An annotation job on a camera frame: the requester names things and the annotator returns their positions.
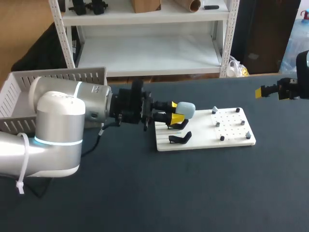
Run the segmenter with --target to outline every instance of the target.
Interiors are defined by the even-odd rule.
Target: dark tabletop
[[[280,78],[147,84],[159,101],[242,107],[256,145],[158,152],[153,125],[108,129],[43,199],[19,197],[13,181],[0,180],[0,231],[308,232],[309,101],[254,98]],[[83,150],[97,132],[85,132]]]

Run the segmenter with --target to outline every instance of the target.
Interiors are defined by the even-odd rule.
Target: white metal shelf
[[[108,77],[220,72],[210,35],[86,39],[78,67],[101,66]]]
[[[108,1],[110,5],[105,14],[77,16],[74,11],[67,11],[63,16],[64,26],[129,25],[176,22],[199,22],[227,20],[229,11],[224,0],[208,0],[208,5],[219,5],[218,10],[204,10],[196,13],[187,12],[173,0],[162,0],[160,11],[136,14],[130,0]]]
[[[130,0],[106,0],[110,6],[105,14],[89,11],[82,16],[68,10],[62,16],[58,0],[49,3],[69,68],[75,67],[70,27],[77,26],[83,46],[79,67],[105,66],[109,77],[195,73],[226,77],[239,1],[207,0],[207,5],[219,9],[189,13],[173,0],[162,0],[161,11],[136,14]],[[71,6],[72,0],[66,0],[66,9]]]

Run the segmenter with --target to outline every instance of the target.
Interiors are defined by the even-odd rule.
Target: white basket
[[[11,72],[0,92],[0,131],[10,134],[35,131],[36,115],[29,107],[28,92],[38,76],[107,85],[104,67]],[[88,128],[96,126],[99,124],[85,124]]]

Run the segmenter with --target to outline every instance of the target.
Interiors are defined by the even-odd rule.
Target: white board
[[[189,131],[192,133],[187,144],[171,144],[169,136],[184,137]],[[219,109],[216,114],[212,110],[198,110],[183,130],[168,129],[165,123],[155,123],[156,146],[158,151],[190,150],[202,148],[251,146],[255,145],[255,137],[242,108]]]

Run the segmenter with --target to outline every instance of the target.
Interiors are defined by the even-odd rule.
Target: screw
[[[250,131],[248,131],[248,132],[246,133],[246,139],[251,139],[251,133],[250,133]]]
[[[215,115],[217,111],[218,111],[218,108],[214,106],[212,109],[212,114]]]

